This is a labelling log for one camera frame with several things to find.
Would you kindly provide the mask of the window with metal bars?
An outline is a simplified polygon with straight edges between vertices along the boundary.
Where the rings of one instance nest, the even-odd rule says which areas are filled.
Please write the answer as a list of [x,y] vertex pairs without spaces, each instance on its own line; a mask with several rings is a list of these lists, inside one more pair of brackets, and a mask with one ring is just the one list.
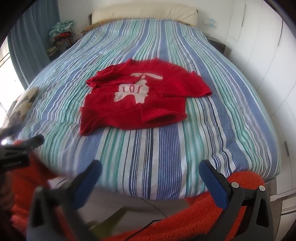
[[14,69],[7,38],[1,45],[0,91],[1,91],[1,125],[11,104],[25,91]]

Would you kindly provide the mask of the patterned beige cushion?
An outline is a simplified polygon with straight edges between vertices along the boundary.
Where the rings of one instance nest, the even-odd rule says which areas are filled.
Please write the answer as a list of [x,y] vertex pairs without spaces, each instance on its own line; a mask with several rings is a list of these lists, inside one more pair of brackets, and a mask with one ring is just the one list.
[[38,90],[38,87],[28,89],[13,102],[4,119],[3,128],[14,126],[24,121],[37,97]]

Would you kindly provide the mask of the red knit sweater white figure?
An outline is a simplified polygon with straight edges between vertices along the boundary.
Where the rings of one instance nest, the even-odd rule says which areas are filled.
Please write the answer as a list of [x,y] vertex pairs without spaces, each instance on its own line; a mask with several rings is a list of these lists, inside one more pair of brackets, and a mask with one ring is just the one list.
[[113,126],[157,128],[187,118],[186,99],[211,95],[196,72],[158,58],[111,65],[86,81],[91,92],[81,107],[80,134]]

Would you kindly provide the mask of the blue green striped bedspread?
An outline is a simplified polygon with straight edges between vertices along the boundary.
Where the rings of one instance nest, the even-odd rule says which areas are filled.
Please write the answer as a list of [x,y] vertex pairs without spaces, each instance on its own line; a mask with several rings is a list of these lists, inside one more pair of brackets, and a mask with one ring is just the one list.
[[[159,128],[124,131],[102,127],[79,134],[88,78],[132,58],[158,57],[199,74],[212,90],[186,101],[187,118]],[[199,162],[208,159],[225,176],[252,171],[265,181],[281,167],[273,124],[242,72],[202,32],[173,20],[123,19],[88,32],[31,82],[38,95],[19,138],[45,138],[36,155],[53,172],[74,175],[97,159],[99,186],[154,200],[205,191]]]

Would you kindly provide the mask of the cream padded headboard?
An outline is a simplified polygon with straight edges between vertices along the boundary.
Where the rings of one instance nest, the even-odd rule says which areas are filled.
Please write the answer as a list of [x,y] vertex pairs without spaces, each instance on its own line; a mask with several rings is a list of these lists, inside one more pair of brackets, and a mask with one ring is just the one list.
[[163,19],[181,21],[196,26],[198,10],[183,4],[175,3],[128,3],[108,6],[91,14],[91,24],[115,19]]

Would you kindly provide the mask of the white wardrobe doors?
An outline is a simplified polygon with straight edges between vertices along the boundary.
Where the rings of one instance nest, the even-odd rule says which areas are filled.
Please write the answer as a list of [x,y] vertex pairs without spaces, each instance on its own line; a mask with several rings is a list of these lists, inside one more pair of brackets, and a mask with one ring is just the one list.
[[226,55],[259,95],[276,129],[281,172],[271,200],[295,213],[295,37],[267,1],[234,1]]

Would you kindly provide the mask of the pile of colourful clothes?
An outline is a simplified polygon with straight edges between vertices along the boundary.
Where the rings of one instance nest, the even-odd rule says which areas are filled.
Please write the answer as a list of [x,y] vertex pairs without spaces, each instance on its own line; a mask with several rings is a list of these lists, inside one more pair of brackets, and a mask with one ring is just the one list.
[[66,20],[56,23],[49,31],[49,41],[51,48],[47,49],[46,53],[50,61],[55,60],[66,50],[74,45],[74,21]]

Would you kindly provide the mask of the teal blue curtain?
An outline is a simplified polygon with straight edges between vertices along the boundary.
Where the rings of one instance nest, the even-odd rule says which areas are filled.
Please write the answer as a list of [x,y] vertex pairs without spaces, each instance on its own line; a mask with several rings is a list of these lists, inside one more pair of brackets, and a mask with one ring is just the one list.
[[16,21],[8,34],[15,72],[24,89],[50,63],[49,31],[60,21],[57,1],[36,1]]

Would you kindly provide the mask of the dark wooden nightstand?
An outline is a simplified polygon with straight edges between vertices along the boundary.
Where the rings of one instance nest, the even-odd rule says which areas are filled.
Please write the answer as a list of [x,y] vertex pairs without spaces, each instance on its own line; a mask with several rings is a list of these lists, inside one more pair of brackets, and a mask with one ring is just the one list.
[[224,51],[226,49],[226,45],[219,41],[218,39],[212,38],[212,37],[206,37],[208,42],[215,47],[221,54],[224,54]]

